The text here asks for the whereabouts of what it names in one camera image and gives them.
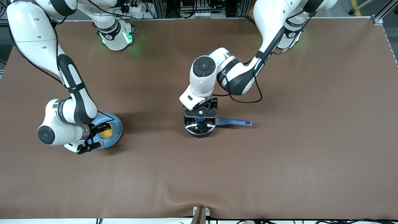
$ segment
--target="brown tablecloth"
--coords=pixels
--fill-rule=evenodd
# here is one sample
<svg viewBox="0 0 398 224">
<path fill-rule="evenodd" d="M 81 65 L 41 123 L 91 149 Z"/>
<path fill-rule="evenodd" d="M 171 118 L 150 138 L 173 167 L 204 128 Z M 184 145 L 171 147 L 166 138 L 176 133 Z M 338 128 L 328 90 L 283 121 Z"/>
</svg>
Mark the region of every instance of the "brown tablecloth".
<svg viewBox="0 0 398 224">
<path fill-rule="evenodd" d="M 99 110 L 120 116 L 113 149 L 74 154 L 42 144 L 47 102 L 67 97 L 13 50 L 0 80 L 0 218 L 398 219 L 398 69 L 370 19 L 314 19 L 258 77 L 257 104 L 219 100 L 219 117 L 252 127 L 191 137 L 180 94 L 193 60 L 261 45 L 245 20 L 142 22 L 112 52 L 91 22 L 57 27 Z M 216 93 L 223 93 L 218 87 Z M 255 87 L 239 99 L 255 100 Z"/>
</svg>

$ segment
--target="floor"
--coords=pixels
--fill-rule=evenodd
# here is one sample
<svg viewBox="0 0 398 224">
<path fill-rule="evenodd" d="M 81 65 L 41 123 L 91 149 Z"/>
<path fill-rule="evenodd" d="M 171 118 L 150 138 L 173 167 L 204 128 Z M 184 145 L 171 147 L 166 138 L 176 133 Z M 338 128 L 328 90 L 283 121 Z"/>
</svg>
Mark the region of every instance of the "floor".
<svg viewBox="0 0 398 224">
<path fill-rule="evenodd" d="M 353 3 L 362 4 L 365 0 L 338 0 L 337 4 L 327 12 L 319 12 L 317 17 L 350 17 L 348 15 L 348 11 L 353 8 Z M 362 8 L 360 10 L 360 14 L 362 16 L 371 16 L 376 14 L 381 8 L 388 2 L 389 0 L 375 0 Z M 0 22 L 4 22 L 6 18 L 6 14 L 0 17 Z M 70 20 L 88 20 L 88 17 L 83 13 L 78 12 L 75 15 L 69 17 Z M 394 14 L 394 12 L 390 12 L 383 19 L 383 26 L 386 32 L 386 35 L 390 41 L 392 50 L 398 52 L 398 15 Z M 12 42 L 10 36 L 8 34 L 8 28 L 2 27 L 0 23 L 0 61 L 7 62 L 7 59 L 10 55 L 12 49 Z M 4 65 L 0 62 L 0 78 L 2 75 L 2 70 L 4 69 Z M 96 219 L 40 219 L 40 220 L 0 220 L 1 224 L 22 224 L 22 223 L 42 223 L 42 224 L 94 224 Z M 104 219 L 103 224 L 188 224 L 191 222 L 190 218 L 167 218 L 167 219 Z M 220 224 L 235 224 L 238 221 L 219 221 Z M 277 224 L 314 224 L 315 221 L 275 221 Z M 361 224 L 370 224 L 370 222 L 361 222 Z"/>
</svg>

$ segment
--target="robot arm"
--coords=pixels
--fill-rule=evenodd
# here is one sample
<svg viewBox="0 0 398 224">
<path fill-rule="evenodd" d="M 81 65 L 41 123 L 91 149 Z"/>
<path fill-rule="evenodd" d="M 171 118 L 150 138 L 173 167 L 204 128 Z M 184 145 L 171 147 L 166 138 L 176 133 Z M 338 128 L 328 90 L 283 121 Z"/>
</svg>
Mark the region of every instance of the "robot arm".
<svg viewBox="0 0 398 224">
<path fill-rule="evenodd" d="M 297 19 L 297 17 L 305 15 L 305 21 L 308 13 L 327 10 L 336 2 L 337 0 L 258 0 L 254 5 L 254 20 L 263 42 L 250 64 L 245 66 L 225 48 L 219 48 L 197 58 L 191 67 L 190 85 L 180 96 L 181 103 L 188 110 L 193 110 L 195 106 L 209 101 L 213 95 L 216 81 L 231 95 L 245 94 L 252 87 L 255 81 L 254 77 L 259 74 L 281 40 L 289 38 L 290 46 L 288 48 L 292 46 L 291 43 L 298 40 L 298 35 L 293 38 L 286 35 L 285 30 L 288 26 L 286 23 L 295 26 L 290 19 Z M 296 30 L 301 31 L 300 28 L 303 27 L 303 24 L 300 26 L 295 26 Z M 203 59 L 214 61 L 214 72 L 209 71 L 213 69 L 212 65 L 200 64 Z"/>
<path fill-rule="evenodd" d="M 76 0 L 17 1 L 7 7 L 7 15 L 17 50 L 33 65 L 56 74 L 70 94 L 70 98 L 54 99 L 47 104 L 44 121 L 37 131 L 39 139 L 47 145 L 64 145 L 81 154 L 101 147 L 103 142 L 94 142 L 92 138 L 111 127 L 92 124 L 97 106 L 73 60 L 58 45 L 49 18 L 68 16 L 77 7 Z"/>
</svg>

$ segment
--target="yellow fruit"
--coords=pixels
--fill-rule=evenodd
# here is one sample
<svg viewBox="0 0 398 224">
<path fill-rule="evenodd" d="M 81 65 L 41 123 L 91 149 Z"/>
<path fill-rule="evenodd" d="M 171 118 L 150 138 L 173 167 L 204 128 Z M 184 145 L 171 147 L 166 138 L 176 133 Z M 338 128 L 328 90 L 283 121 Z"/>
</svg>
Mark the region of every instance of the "yellow fruit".
<svg viewBox="0 0 398 224">
<path fill-rule="evenodd" d="M 103 137 L 103 138 L 110 138 L 110 137 L 112 136 L 112 134 L 113 134 L 112 125 L 111 125 L 111 129 L 105 130 L 105 131 L 99 133 L 99 135 L 100 135 L 101 137 Z"/>
</svg>

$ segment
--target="black strap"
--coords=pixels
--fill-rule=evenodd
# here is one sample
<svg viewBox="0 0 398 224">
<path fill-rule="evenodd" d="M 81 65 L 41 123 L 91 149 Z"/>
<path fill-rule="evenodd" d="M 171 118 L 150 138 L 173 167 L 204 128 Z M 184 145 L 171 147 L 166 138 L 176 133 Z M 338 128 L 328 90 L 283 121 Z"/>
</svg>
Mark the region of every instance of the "black strap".
<svg viewBox="0 0 398 224">
<path fill-rule="evenodd" d="M 102 36 L 105 38 L 105 39 L 107 39 L 107 40 L 114 40 L 115 39 L 115 36 L 117 35 L 117 34 L 119 34 L 119 32 L 120 32 L 120 30 L 121 30 L 121 25 L 120 25 L 120 23 L 119 23 L 119 21 L 117 21 L 116 20 L 116 29 L 115 30 L 113 30 L 112 32 L 110 32 L 110 33 L 106 33 L 106 32 L 103 32 L 102 31 L 102 29 L 99 29 L 101 32 L 101 34 L 102 34 Z"/>
<path fill-rule="evenodd" d="M 296 30 L 296 31 L 292 31 L 292 30 L 289 30 L 289 29 L 285 29 L 285 34 L 286 34 L 286 37 L 287 37 L 288 39 L 293 39 L 293 38 L 295 38 L 300 32 L 301 32 L 301 29 L 298 29 L 298 30 Z"/>
<path fill-rule="evenodd" d="M 86 87 L 86 85 L 82 82 L 80 84 L 77 84 L 76 86 L 72 86 L 72 87 L 65 88 L 65 89 L 68 91 L 69 94 L 72 94 L 72 93 L 79 92 L 79 90 L 84 89 L 85 87 Z"/>
<path fill-rule="evenodd" d="M 266 54 L 264 52 L 257 51 L 256 58 L 260 58 L 261 60 L 265 61 L 265 59 L 267 59 L 269 56 L 271 56 L 271 54 L 272 54 L 271 52 Z"/>
<path fill-rule="evenodd" d="M 218 73 L 218 80 L 219 82 L 222 82 L 222 80 L 224 79 L 224 77 L 228 74 L 228 72 L 236 65 L 238 64 L 240 61 L 237 58 L 234 58 L 233 60 L 231 60 L 230 62 L 228 62 L 228 64 L 221 70 L 221 72 Z"/>
<path fill-rule="evenodd" d="M 323 1 L 324 0 L 308 0 L 302 10 L 304 12 L 314 13 Z"/>
<path fill-rule="evenodd" d="M 115 23 L 113 23 L 113 25 L 111 25 L 111 27 L 109 27 L 109 28 L 104 28 L 104 29 L 101 29 L 101 28 L 98 28 L 97 27 L 97 29 L 99 29 L 101 32 L 109 32 L 109 31 L 111 31 L 111 30 L 113 30 L 116 26 L 117 26 L 117 23 L 118 23 L 118 21 L 117 20 L 115 20 Z"/>
</svg>

